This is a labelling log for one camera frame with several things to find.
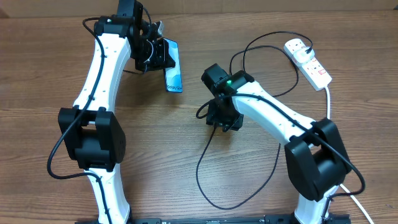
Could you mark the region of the blue smartphone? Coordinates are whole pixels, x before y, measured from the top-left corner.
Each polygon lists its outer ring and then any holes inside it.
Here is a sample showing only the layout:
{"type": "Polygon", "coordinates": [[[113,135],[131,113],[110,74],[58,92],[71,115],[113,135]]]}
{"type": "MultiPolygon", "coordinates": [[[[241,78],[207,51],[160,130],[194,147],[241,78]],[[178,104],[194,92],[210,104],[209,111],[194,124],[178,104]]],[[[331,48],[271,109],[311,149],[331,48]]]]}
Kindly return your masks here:
{"type": "Polygon", "coordinates": [[[169,44],[168,54],[175,62],[175,65],[173,67],[165,69],[165,90],[173,93],[182,93],[182,73],[180,70],[178,43],[170,39],[165,40],[169,44]]]}

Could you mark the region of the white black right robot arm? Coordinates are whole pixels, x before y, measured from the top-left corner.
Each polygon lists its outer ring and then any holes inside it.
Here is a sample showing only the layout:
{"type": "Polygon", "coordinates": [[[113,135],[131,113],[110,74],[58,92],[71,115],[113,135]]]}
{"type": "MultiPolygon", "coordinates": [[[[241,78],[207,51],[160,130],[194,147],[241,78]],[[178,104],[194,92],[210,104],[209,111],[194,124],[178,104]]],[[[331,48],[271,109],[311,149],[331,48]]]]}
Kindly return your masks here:
{"type": "Polygon", "coordinates": [[[285,223],[350,223],[348,215],[334,215],[330,204],[347,174],[354,171],[364,191],[364,177],[351,163],[336,124],[315,121],[285,106],[244,71],[227,74],[218,64],[204,71],[202,82],[213,99],[204,106],[206,123],[224,132],[237,131],[245,116],[260,124],[285,151],[288,176],[299,193],[298,205],[285,223]]]}

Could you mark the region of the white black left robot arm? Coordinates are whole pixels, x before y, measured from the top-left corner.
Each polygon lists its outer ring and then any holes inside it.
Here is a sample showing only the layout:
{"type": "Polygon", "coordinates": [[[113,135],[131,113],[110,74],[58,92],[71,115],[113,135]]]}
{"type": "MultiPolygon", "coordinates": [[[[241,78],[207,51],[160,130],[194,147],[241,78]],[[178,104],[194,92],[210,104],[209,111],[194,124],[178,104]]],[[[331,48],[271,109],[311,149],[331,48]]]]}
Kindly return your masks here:
{"type": "Polygon", "coordinates": [[[115,103],[129,59],[137,73],[161,70],[165,89],[181,93],[178,44],[163,36],[139,1],[120,1],[112,16],[94,18],[90,34],[95,51],[82,91],[71,108],[61,108],[58,144],[66,146],[80,176],[89,178],[99,210],[98,223],[132,223],[121,178],[126,136],[115,116],[115,103]]]}

